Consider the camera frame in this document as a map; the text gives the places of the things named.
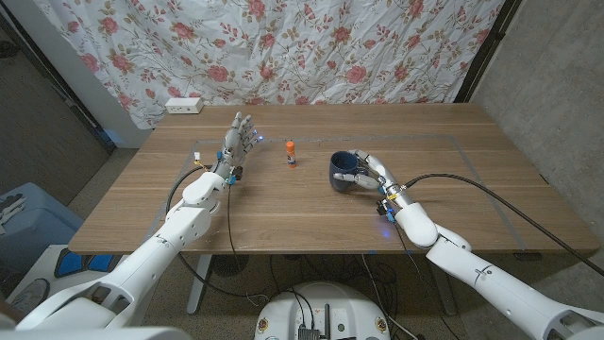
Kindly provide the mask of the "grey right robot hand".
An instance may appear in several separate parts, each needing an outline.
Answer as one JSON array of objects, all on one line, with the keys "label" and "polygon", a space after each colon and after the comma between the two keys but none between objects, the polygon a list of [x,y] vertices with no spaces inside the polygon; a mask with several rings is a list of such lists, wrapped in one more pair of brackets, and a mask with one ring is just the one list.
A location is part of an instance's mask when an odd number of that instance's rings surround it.
[{"label": "grey right robot hand", "polygon": [[336,192],[345,193],[357,185],[385,195],[386,198],[377,204],[377,211],[393,223],[396,223],[396,214],[410,205],[403,195],[403,187],[384,163],[360,149],[335,152],[329,161],[328,174],[329,183]]}]

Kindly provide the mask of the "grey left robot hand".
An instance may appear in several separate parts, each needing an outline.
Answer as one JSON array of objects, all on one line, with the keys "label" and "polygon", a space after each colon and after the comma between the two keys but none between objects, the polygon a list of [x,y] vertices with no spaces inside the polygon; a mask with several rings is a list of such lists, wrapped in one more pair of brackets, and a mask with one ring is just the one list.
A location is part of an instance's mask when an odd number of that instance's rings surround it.
[{"label": "grey left robot hand", "polygon": [[212,172],[223,179],[241,175],[247,154],[263,137],[258,134],[251,122],[251,116],[238,111],[223,140],[221,156],[212,168]]}]

